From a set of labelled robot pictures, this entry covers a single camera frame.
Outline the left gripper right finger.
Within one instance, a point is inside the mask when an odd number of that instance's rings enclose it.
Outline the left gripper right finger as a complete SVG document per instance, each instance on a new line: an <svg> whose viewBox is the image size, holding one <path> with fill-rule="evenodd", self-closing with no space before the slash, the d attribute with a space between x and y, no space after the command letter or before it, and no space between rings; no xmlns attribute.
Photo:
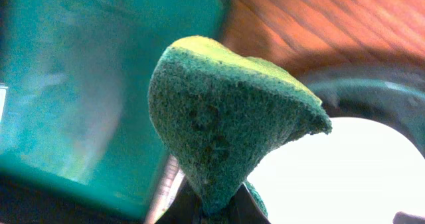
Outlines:
<svg viewBox="0 0 425 224"><path fill-rule="evenodd" d="M226 220L228 224L270 224L245 184L230 199L226 208Z"/></svg>

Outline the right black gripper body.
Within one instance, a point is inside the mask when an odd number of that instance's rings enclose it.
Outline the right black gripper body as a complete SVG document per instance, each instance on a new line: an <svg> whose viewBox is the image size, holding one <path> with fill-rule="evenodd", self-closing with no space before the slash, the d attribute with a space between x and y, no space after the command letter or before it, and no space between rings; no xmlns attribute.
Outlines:
<svg viewBox="0 0 425 224"><path fill-rule="evenodd" d="M393 224L425 224L425 218L408 214L402 211L397 212L392 220Z"/></svg>

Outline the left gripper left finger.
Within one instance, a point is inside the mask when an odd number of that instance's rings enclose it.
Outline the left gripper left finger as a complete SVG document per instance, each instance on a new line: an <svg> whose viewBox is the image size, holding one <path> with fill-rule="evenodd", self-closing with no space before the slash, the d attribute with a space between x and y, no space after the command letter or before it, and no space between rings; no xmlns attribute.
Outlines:
<svg viewBox="0 0 425 224"><path fill-rule="evenodd" d="M170 207L155 224L200 224L201 200L190 183L183 180Z"/></svg>

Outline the white plate top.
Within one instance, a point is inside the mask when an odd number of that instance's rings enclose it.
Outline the white plate top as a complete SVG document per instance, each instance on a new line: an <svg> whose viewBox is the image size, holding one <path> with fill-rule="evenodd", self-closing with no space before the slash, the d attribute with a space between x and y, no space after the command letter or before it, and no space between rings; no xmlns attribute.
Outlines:
<svg viewBox="0 0 425 224"><path fill-rule="evenodd" d="M400 132L334 118L330 134L270 152L249 175L272 223L391 223L424 214L424 158Z"/></svg>

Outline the green yellow sponge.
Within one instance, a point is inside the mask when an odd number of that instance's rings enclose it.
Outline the green yellow sponge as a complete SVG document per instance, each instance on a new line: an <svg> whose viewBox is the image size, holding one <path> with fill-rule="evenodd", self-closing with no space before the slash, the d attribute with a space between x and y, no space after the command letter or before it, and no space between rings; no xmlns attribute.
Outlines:
<svg viewBox="0 0 425 224"><path fill-rule="evenodd" d="M281 67L202 36L169 45L148 90L151 123L207 215L221 212L271 151L329 134L321 104Z"/></svg>

